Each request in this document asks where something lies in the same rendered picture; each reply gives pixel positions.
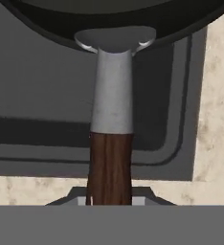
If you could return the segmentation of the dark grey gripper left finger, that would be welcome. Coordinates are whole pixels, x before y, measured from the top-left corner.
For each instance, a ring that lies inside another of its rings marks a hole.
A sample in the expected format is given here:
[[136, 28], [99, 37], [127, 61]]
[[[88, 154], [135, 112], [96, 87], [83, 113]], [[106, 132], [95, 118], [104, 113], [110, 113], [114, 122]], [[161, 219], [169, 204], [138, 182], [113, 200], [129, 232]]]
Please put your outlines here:
[[49, 203], [49, 206], [54, 205], [75, 205], [84, 206], [86, 202], [86, 187], [73, 187], [67, 196], [61, 197], [56, 201]]

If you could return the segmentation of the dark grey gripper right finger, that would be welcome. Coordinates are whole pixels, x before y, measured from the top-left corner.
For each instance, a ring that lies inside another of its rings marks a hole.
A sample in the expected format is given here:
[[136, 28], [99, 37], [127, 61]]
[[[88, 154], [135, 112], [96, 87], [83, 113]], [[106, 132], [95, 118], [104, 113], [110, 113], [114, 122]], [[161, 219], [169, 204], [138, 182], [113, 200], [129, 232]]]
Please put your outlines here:
[[133, 206], [173, 206], [168, 200], [156, 196], [150, 187], [133, 187], [132, 188], [132, 205]]

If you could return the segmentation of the black pan with wooden handle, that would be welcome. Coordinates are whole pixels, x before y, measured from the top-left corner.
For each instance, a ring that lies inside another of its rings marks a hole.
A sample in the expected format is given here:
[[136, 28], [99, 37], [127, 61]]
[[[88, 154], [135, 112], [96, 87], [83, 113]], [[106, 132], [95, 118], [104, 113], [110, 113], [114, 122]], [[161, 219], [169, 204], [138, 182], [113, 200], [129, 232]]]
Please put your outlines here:
[[23, 24], [97, 57], [85, 203], [132, 202], [132, 59], [224, 14], [224, 0], [0, 0]]

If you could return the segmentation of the grey kitchen sink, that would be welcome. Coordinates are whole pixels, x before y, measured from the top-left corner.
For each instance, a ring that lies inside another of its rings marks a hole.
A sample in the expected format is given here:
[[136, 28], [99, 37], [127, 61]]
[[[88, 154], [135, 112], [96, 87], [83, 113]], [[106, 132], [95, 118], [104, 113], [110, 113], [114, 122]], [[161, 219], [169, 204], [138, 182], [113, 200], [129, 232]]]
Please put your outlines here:
[[[189, 181], [205, 30], [133, 60], [132, 175]], [[88, 173], [96, 58], [35, 33], [0, 3], [0, 176]]]

